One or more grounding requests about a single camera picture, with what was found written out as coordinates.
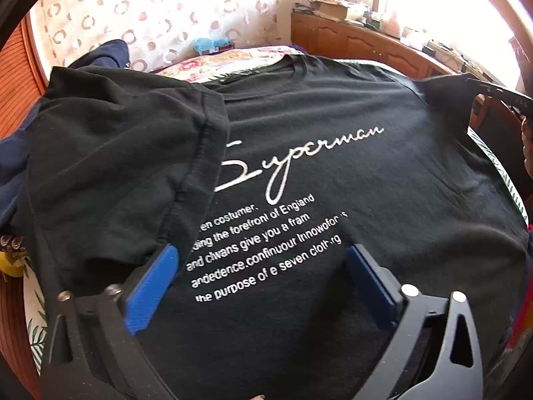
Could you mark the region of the person's right hand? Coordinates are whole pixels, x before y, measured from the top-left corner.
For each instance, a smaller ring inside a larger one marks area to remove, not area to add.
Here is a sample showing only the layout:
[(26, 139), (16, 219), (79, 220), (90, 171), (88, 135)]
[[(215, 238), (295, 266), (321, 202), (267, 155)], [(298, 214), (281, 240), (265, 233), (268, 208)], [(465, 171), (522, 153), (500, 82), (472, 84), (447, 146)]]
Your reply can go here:
[(533, 130), (532, 122), (524, 118), (521, 123), (524, 165), (530, 177), (533, 176)]

